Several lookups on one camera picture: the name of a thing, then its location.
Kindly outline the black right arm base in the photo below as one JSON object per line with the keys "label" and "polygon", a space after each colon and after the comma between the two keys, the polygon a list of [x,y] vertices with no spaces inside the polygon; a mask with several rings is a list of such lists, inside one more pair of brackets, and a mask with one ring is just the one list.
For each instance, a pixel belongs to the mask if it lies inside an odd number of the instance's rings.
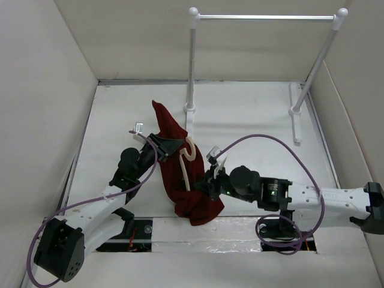
{"label": "black right arm base", "polygon": [[[293,211],[281,211],[280,215],[293,221]],[[298,240],[294,226],[280,217],[266,217],[262,219],[260,224],[256,225],[255,231],[267,242],[281,242],[288,244]],[[292,254],[295,251],[295,247],[272,247],[264,242],[261,242],[260,245],[263,252],[273,251],[280,254]],[[302,242],[299,250],[316,252],[317,248],[314,238],[307,238]]]}

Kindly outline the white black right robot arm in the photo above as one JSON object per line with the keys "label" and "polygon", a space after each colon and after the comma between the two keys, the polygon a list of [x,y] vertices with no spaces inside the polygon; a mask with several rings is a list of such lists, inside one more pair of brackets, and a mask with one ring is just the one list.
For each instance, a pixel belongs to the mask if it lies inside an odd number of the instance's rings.
{"label": "white black right robot arm", "polygon": [[277,229],[290,236],[299,227],[309,230],[310,215],[324,211],[322,224],[331,227],[358,226],[363,232],[383,234],[383,188],[368,182],[362,188],[336,189],[301,185],[287,179],[261,177],[258,172],[239,166],[227,174],[211,167],[193,187],[215,201],[225,194],[245,202],[256,202],[259,209],[284,215]]}

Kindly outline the dark red t shirt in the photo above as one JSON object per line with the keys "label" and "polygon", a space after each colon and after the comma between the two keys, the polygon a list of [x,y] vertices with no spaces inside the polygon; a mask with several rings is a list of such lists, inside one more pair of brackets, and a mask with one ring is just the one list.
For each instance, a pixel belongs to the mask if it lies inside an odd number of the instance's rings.
{"label": "dark red t shirt", "polygon": [[224,209],[221,200],[212,201],[193,185],[204,178],[205,167],[202,154],[195,148],[196,157],[189,161],[185,157],[180,162],[180,152],[192,152],[190,143],[187,142],[188,133],[169,113],[166,107],[156,101],[152,106],[157,117],[160,132],[159,137],[172,140],[182,140],[182,146],[168,158],[160,163],[161,176],[167,196],[175,204],[175,214],[186,218],[192,226],[200,226],[212,221]]}

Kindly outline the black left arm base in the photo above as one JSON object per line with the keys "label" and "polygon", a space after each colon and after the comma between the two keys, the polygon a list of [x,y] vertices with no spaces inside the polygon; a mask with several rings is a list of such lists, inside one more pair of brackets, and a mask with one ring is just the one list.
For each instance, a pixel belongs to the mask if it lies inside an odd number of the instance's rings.
{"label": "black left arm base", "polygon": [[124,208],[115,214],[125,221],[122,232],[99,246],[97,252],[146,253],[152,251],[153,218],[136,218]]}

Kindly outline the beige wooden hanger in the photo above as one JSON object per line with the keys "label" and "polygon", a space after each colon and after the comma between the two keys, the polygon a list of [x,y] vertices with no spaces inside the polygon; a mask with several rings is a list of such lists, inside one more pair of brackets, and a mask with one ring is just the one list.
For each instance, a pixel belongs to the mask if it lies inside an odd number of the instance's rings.
{"label": "beige wooden hanger", "polygon": [[190,182],[188,178],[188,172],[184,163],[184,160],[192,162],[196,159],[196,145],[193,142],[191,137],[185,138],[186,144],[189,145],[191,151],[188,152],[187,148],[182,148],[179,152],[179,163],[182,170],[183,180],[185,182],[185,187],[187,191],[191,191]]}

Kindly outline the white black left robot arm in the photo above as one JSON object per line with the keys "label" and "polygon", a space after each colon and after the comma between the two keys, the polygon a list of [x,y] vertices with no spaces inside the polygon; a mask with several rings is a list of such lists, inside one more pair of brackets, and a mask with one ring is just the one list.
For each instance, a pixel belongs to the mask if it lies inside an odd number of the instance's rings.
{"label": "white black left robot arm", "polygon": [[56,212],[47,218],[33,239],[38,247],[29,251],[28,264],[66,283],[77,275],[89,253],[116,235],[127,238],[133,233],[134,215],[124,206],[143,185],[140,177],[150,178],[156,165],[184,143],[154,134],[137,137],[143,141],[142,149],[122,151],[112,180],[98,197],[68,206],[72,210],[68,216]]}

